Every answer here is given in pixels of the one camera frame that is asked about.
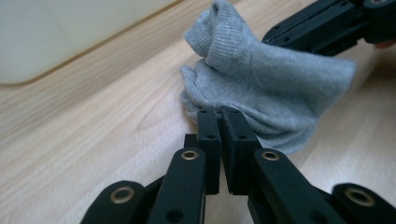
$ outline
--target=light wood surface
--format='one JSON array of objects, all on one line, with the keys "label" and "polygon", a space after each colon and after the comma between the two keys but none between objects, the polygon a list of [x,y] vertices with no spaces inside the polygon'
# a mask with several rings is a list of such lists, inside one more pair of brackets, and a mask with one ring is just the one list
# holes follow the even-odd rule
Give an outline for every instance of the light wood surface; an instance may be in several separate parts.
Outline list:
[{"label": "light wood surface", "polygon": [[[261,38],[310,2],[235,6]],[[199,57],[181,36],[209,5],[182,1],[34,82],[0,87],[0,223],[79,223],[108,185],[165,174],[184,134],[195,132],[178,101],[178,68]],[[340,55],[357,62],[354,84],[290,155],[315,186],[353,182],[396,204],[395,51],[360,42]],[[224,178],[205,215],[251,223],[247,198],[230,196]]]}]

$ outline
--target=fabric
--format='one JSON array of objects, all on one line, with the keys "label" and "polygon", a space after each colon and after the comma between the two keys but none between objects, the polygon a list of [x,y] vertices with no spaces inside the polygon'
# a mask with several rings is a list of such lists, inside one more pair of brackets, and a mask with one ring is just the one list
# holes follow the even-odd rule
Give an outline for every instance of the fabric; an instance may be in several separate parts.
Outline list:
[{"label": "fabric", "polygon": [[180,68],[188,116],[196,120],[202,106],[233,107],[264,147],[284,153],[304,146],[355,71],[351,61],[261,43],[225,0],[215,0],[185,39],[203,57]]}]

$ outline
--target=white wall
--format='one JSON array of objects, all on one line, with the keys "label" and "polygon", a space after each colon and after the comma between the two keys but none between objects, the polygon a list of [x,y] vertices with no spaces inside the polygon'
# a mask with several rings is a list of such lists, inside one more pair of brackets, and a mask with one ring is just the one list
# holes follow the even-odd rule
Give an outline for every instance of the white wall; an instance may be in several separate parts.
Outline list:
[{"label": "white wall", "polygon": [[0,83],[37,77],[176,0],[1,0]]}]

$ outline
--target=sock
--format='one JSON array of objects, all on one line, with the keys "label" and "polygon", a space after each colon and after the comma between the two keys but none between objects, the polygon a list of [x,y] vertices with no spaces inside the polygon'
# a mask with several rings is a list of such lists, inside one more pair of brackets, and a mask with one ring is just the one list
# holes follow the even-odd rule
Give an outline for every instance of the sock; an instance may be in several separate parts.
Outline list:
[{"label": "sock", "polygon": [[188,116],[196,120],[201,106],[234,107],[264,147],[284,153],[304,146],[355,70],[350,61],[261,43],[225,0],[215,0],[185,39],[204,57],[180,68]]}]

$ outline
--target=wooden table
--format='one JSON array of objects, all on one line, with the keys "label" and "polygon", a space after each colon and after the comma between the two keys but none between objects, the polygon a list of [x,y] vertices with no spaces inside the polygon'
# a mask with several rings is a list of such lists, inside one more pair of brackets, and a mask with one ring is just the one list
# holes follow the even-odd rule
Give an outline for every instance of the wooden table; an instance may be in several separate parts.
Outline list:
[{"label": "wooden table", "polygon": [[[235,6],[261,38],[310,2]],[[79,223],[106,186],[147,185],[166,172],[195,132],[178,101],[178,68],[199,57],[181,36],[209,5],[182,1],[40,79],[0,87],[0,223]],[[396,204],[395,55],[364,43],[340,55],[358,64],[354,84],[290,155],[315,186],[354,182]],[[222,178],[206,223],[250,223],[246,203]]]}]

